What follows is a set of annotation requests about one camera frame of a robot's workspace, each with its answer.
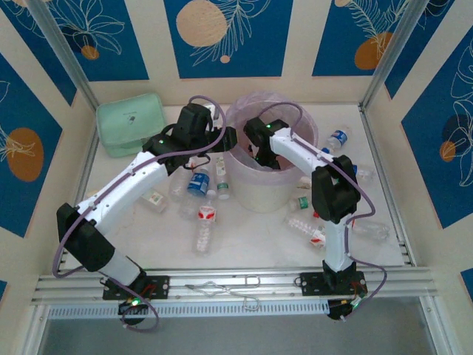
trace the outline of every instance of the white table surface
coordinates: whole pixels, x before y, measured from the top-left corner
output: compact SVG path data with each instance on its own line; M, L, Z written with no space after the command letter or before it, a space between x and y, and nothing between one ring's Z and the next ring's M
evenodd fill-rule
M319 147L335 129L348 125L353 133L340 151L353 161L374 166L361 117L356 105L305 104L319 127ZM175 122L180 106L165 107L168 123ZM97 191L120 173L134 156L110 158L99 144L95 155L87 191ZM170 178L155 189L167 195ZM395 236L387 203L378 178L365 191L377 208L372 217L386 223L391 228L388 240L375 242L369 238L352 235L351 252L354 257L384 266L404 264L401 250ZM306 195L309 190L297 189L294 196ZM321 266L324 251L315 249L307 238L295 235L283 224L288 208L268 214L251 212L232 197L219 202L217 206L217 226L214 230L212 252L207 257L198 257L191 251L196 224L182 220L177 210L179 205L169 201L162 214L148 210L136 202L123 212L114 230L107 239L130 256L143 268L274 268L297 266ZM364 200L358 205L357 213L368 212ZM67 256L64 268L78 266L78 261Z

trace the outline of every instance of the blue bottle label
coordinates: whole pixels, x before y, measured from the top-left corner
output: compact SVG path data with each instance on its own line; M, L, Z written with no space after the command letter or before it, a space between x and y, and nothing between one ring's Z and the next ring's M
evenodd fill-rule
M195 196L205 196L207 194L208 182L207 174L196 172L187 186L187 191Z
M333 134L332 134L332 137L338 139L338 141L340 142L340 144L343 146L347 141L348 141L348 137L347 137L347 134L343 131L341 131L340 129L337 129Z

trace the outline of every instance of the mint green pouch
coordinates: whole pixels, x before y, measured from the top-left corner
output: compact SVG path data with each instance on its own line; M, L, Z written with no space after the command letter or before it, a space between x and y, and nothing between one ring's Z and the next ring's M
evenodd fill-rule
M154 93L102 104L96 117L98 137L113 158L137 154L166 125L163 105Z

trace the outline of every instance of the clear plastic bucket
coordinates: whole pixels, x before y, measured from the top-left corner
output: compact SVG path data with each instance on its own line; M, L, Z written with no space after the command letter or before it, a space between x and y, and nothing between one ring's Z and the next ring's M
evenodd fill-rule
M238 135L238 146L224 153L226 169L237 200L243 207L255 212L272 212L283 207L303 175L301 170L283 157L278 157L281 170L272 172L253 169L248 166L248 162L246 165L243 163L242 154L248 154L251 143L243 132L246 121L255 118L270 104L280 101L289 99L275 92L253 92L239 98L227 111L228 125L235 127ZM303 118L295 133L316 146L319 138L317 125L309 113L303 111ZM298 117L298 109L289 105L275 106L260 116L266 124L279 118L289 126Z

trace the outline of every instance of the ventilation grille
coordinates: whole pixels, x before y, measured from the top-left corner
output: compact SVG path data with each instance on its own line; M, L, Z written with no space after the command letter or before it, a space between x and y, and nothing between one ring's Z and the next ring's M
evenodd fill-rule
M318 300L262 301L257 311L243 308L243 302L176 302L154 304L162 318L175 317L238 317L276 316L290 314L328 314L328 302ZM127 318L151 317L144 312ZM118 305L54 305L48 318L51 320L109 319L117 318Z

